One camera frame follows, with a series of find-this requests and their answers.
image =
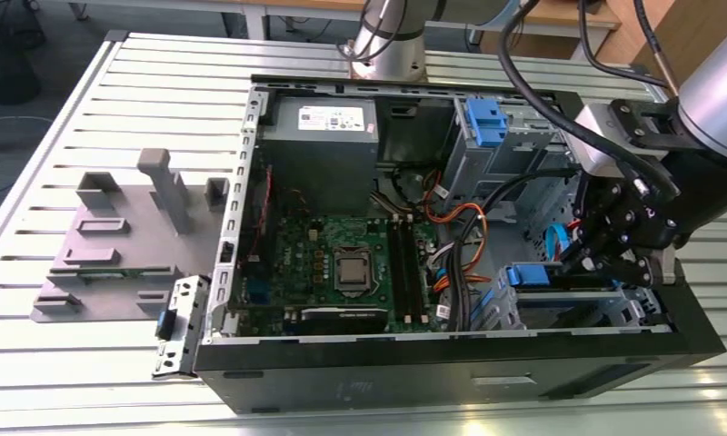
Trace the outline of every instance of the robotic arm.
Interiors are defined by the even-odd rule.
[[[368,0],[352,46],[339,47],[363,79],[418,81],[426,74],[427,21],[487,25],[519,0]]]
[[[568,120],[526,83],[506,45],[536,4],[538,0],[524,2],[504,25],[499,60],[531,106],[564,131],[583,170],[574,207],[579,225],[560,255],[562,273],[594,271],[639,286],[673,283],[674,251],[727,212],[727,38],[677,90],[643,2],[635,0],[666,82],[612,72],[591,54],[588,58],[606,72],[667,84],[678,97],[665,104],[627,100],[590,104]],[[518,0],[369,0],[355,43],[340,47],[340,53],[361,78],[418,81],[426,73],[426,21],[492,23],[518,5]],[[579,11],[583,18],[584,7]]]
[[[727,38],[666,104],[616,100],[588,105],[576,121],[644,157],[679,188],[647,203],[615,162],[575,137],[568,145],[584,173],[575,202],[575,242],[562,270],[606,271],[642,286],[674,280],[674,250],[727,212]]]

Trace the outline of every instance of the orange wire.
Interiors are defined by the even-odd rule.
[[[426,194],[423,195],[423,209],[426,211],[426,216],[428,216],[428,219],[436,224],[450,223],[452,222],[452,220],[455,220],[455,218],[460,215],[463,211],[466,211],[467,209],[472,209],[478,213],[478,219],[483,222],[483,240],[480,242],[479,247],[476,248],[476,253],[474,254],[474,257],[471,258],[471,261],[463,266],[463,271],[467,273],[474,269],[474,267],[479,263],[484,253],[484,244],[487,240],[487,220],[484,219],[484,211],[480,205],[478,205],[476,203],[463,203],[459,206],[456,206],[456,208],[446,216],[434,215],[434,213],[431,212],[431,208],[428,206],[428,199],[431,197],[431,193],[434,192],[434,190],[436,189],[436,186],[439,185],[439,181],[442,180],[442,172],[434,170],[430,172],[426,178],[430,179],[434,174],[436,174],[434,178],[434,185],[431,186],[431,189],[428,189],[426,191]],[[448,285],[450,279],[447,279],[447,277],[444,276],[443,280],[447,281],[447,285]]]

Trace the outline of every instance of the wooden table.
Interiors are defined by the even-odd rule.
[[[357,21],[364,0],[88,0],[94,5],[128,5],[168,9],[199,10],[243,14],[249,39],[268,39],[269,15]],[[620,25],[615,13],[606,4],[595,15],[588,15],[588,41],[596,52],[608,33]],[[428,26],[464,29],[459,23],[428,22]],[[502,25],[470,25],[471,38],[479,40],[479,32],[500,30]],[[575,2],[543,0],[526,19],[527,35],[568,36],[578,38],[578,13]],[[582,58],[576,48],[574,58]]]

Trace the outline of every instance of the metal bracket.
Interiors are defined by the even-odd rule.
[[[159,356],[152,372],[155,380],[196,378],[193,360],[203,335],[208,294],[209,279],[203,275],[175,282],[169,304],[156,326]]]

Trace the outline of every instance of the workbench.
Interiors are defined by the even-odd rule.
[[[145,6],[165,9],[241,14],[247,24],[249,39],[269,39],[269,16],[319,18],[329,20],[359,21],[364,0],[86,0],[92,5]],[[77,3],[70,3],[72,12],[78,19],[85,18],[85,10]],[[587,15],[588,44],[592,53],[602,47],[606,36],[619,25],[619,19],[606,3],[596,14]],[[524,35],[579,37],[579,19],[574,3],[560,0],[542,2],[524,19]],[[498,25],[463,25],[428,21],[427,26],[468,29],[470,38],[479,43],[482,31],[500,31]],[[576,42],[574,60],[583,59],[582,47]]]
[[[28,315],[86,171],[148,184],[143,147],[171,150],[185,184],[231,171],[251,74],[347,77],[331,45],[132,34],[106,41],[0,208],[0,431],[156,434],[727,434],[727,353],[576,401],[236,417],[200,381],[153,382],[155,322],[36,324]],[[510,86],[490,55],[428,52],[434,83]],[[588,102],[654,89],[567,61],[519,60],[542,89]],[[679,250],[727,347],[727,214]]]

